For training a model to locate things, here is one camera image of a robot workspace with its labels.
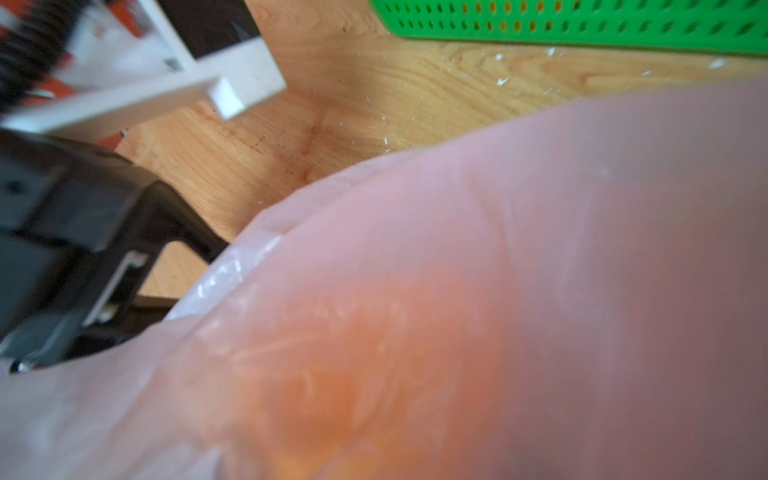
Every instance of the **orange object inside bag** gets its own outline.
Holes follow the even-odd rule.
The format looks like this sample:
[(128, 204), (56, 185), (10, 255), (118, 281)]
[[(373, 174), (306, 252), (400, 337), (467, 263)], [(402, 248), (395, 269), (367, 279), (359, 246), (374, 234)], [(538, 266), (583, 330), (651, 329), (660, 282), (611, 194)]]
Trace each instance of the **orange object inside bag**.
[(439, 277), (303, 298), (221, 359), (231, 390), (192, 401), (233, 409), (240, 446), (230, 465), (250, 456), (264, 478), (464, 477), (502, 400), (501, 323), (478, 309), (481, 298)]

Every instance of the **ventilation hole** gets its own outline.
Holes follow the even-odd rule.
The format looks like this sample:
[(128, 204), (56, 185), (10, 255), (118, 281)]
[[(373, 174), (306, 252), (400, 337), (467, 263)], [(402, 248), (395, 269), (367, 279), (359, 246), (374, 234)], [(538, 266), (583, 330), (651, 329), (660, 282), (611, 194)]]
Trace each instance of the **ventilation hole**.
[(752, 30), (754, 26), (755, 26), (755, 22), (749, 22), (749, 23), (745, 23), (744, 25), (741, 25), (741, 28), (739, 28), (739, 31), (736, 32), (736, 36), (741, 37), (750, 33), (750, 30)]
[(694, 33), (694, 32), (696, 31), (696, 29), (697, 29), (697, 28), (699, 28), (699, 22), (693, 22), (693, 23), (690, 23), (690, 24), (689, 24), (689, 25), (688, 25), (688, 26), (685, 28), (685, 30), (683, 31), (683, 33), (684, 33), (685, 35), (690, 35), (690, 34)]
[(723, 30), (723, 28), (725, 28), (725, 22), (718, 23), (712, 27), (712, 30), (710, 30), (710, 35), (717, 35)]
[(27, 186), (18, 180), (11, 180), (5, 184), (5, 192), (9, 195), (22, 195), (27, 193)]

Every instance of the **green perforated panel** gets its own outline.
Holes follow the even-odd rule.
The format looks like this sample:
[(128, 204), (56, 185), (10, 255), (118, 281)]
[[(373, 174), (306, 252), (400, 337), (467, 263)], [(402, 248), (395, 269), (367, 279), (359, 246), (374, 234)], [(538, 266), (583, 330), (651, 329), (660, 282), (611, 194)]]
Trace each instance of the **green perforated panel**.
[(370, 0), (397, 35), (768, 55), (768, 0)]

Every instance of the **pink plastic bag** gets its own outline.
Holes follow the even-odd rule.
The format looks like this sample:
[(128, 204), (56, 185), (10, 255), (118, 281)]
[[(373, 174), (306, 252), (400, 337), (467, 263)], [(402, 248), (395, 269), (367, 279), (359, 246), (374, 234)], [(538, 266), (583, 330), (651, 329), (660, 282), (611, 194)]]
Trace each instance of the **pink plastic bag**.
[(262, 212), (0, 383), (6, 478), (768, 478), (768, 81), (577, 102)]

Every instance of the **wooden floor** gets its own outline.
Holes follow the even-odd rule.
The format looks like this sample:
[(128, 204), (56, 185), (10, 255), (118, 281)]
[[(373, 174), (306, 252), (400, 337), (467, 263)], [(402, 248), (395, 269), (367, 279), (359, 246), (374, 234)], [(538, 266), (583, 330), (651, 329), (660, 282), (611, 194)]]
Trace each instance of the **wooden floor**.
[[(768, 61), (551, 45), (409, 41), (366, 0), (247, 0), (288, 91), (222, 124), (199, 103), (132, 128), (118, 151), (174, 185), (227, 239), (298, 188), (385, 152), (573, 100), (768, 73)], [(204, 271), (164, 255), (144, 292)]]

